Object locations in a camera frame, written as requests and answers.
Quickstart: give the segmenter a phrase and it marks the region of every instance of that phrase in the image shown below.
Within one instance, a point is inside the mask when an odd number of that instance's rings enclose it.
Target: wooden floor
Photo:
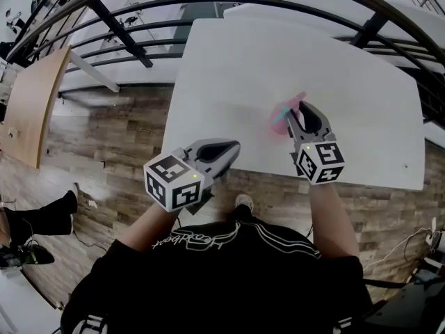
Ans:
[[[63,196],[71,182],[78,182],[81,193],[74,217],[76,232],[87,244],[108,248],[152,203],[145,193],[142,166],[161,151],[171,94],[172,88],[154,87],[126,88],[119,95],[105,89],[66,94],[65,100],[57,100],[51,117],[51,152],[104,160],[105,169],[43,166],[32,170],[2,155],[2,199],[16,198],[17,209],[33,209]],[[337,185],[354,224],[364,266],[382,259],[416,229],[429,228],[434,216],[443,226],[444,175],[445,152],[427,144],[426,185],[422,192]],[[247,192],[255,200],[254,215],[305,234],[311,225],[308,190],[306,181],[294,177],[230,170],[215,186],[215,197],[196,216],[183,211],[180,219],[183,226],[212,221],[232,210],[237,194]],[[427,249],[425,235],[409,243],[409,262],[404,260],[401,246],[384,262],[369,267],[365,276],[407,278],[416,259]],[[76,284],[104,251],[84,246],[74,235],[35,238],[53,253],[56,261],[24,270],[52,303],[67,303]],[[374,301],[391,295],[384,289],[372,289],[371,294]]]

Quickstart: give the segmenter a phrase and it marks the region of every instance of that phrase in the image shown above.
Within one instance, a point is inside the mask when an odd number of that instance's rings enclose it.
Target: cable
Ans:
[[[106,250],[105,248],[103,248],[100,245],[97,245],[97,243],[93,243],[93,244],[87,244],[86,242],[83,242],[82,240],[79,239],[79,237],[76,234],[76,231],[73,229],[72,233],[74,234],[74,236],[76,237],[77,241],[82,243],[83,245],[85,245],[87,248],[91,248],[93,246],[97,246],[98,248],[101,248],[103,251],[107,252],[108,250]]]
[[[423,232],[423,231],[431,231],[432,232],[432,229],[431,228],[428,228],[428,229],[425,229],[425,228],[421,228],[421,229],[419,229],[419,230],[417,230],[414,234],[412,234],[412,235],[410,235],[409,237],[407,237],[405,240],[403,240],[402,242],[400,242],[398,245],[396,245],[396,247],[395,248],[393,248],[391,251],[389,251],[389,253],[388,253],[388,255],[386,255],[384,258],[382,258],[381,260],[378,260],[378,261],[375,261],[375,262],[372,262],[372,263],[370,263],[368,266],[366,266],[364,269],[363,269],[363,271],[364,270],[366,270],[368,267],[370,267],[370,266],[372,266],[372,265],[374,265],[374,264],[378,264],[379,262],[382,262],[382,261],[385,261],[400,245],[402,245],[405,241],[407,241],[407,240],[410,240],[413,236],[415,236],[415,235],[417,235],[417,234],[419,234],[420,232]]]
[[[437,245],[438,241],[436,241],[435,244],[433,243],[433,240],[437,233],[440,233],[440,231],[436,230],[436,231],[432,232],[430,251],[432,250],[432,248],[434,248]],[[408,243],[410,242],[410,240],[411,240],[411,238],[409,238],[408,241],[406,241],[405,247],[403,249],[403,258],[405,259],[406,262],[409,262],[408,259],[406,258],[406,248],[408,247]]]
[[[62,327],[59,326],[54,332],[52,332],[51,334],[56,334],[58,331],[62,331]]]
[[[311,225],[311,228],[309,229],[309,232],[307,233],[306,237],[309,237],[309,235],[312,234],[313,229],[314,229],[314,224]]]

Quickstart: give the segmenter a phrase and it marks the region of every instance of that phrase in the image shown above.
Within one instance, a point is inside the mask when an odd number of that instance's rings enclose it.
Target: pink object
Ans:
[[[294,110],[296,115],[298,116],[299,111],[298,107],[300,106],[300,102],[306,97],[306,92],[301,92],[297,96],[289,99],[286,102],[280,102],[275,106],[270,115],[269,123],[270,128],[279,135],[287,134],[287,121],[284,118],[284,115],[289,110]]]

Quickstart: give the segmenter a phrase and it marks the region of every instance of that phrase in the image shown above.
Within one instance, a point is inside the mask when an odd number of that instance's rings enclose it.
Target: shoe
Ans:
[[[76,202],[79,203],[79,189],[77,188],[77,183],[71,183],[70,191],[74,193],[76,196]],[[70,215],[71,217],[71,232],[72,234],[74,232],[74,217],[73,214]]]
[[[71,183],[71,187],[70,187],[70,191],[72,193],[74,193],[74,195],[76,196],[76,200],[77,202],[79,202],[79,188],[77,188],[77,183]]]
[[[248,196],[247,194],[239,194],[235,200],[235,207],[238,207],[241,204],[248,206],[250,212],[253,213],[254,204],[251,196]]]

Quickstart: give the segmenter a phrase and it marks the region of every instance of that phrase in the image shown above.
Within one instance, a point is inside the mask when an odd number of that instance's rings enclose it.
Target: leg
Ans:
[[[15,22],[15,26],[23,29],[25,27],[25,23],[22,19],[18,19],[17,22]]]
[[[8,218],[11,240],[23,245],[33,234],[68,235],[72,231],[72,218],[77,210],[73,191],[37,210],[13,211],[4,208]]]
[[[256,222],[257,219],[252,215],[253,200],[247,194],[240,194],[235,200],[235,209],[229,215],[231,221]]]

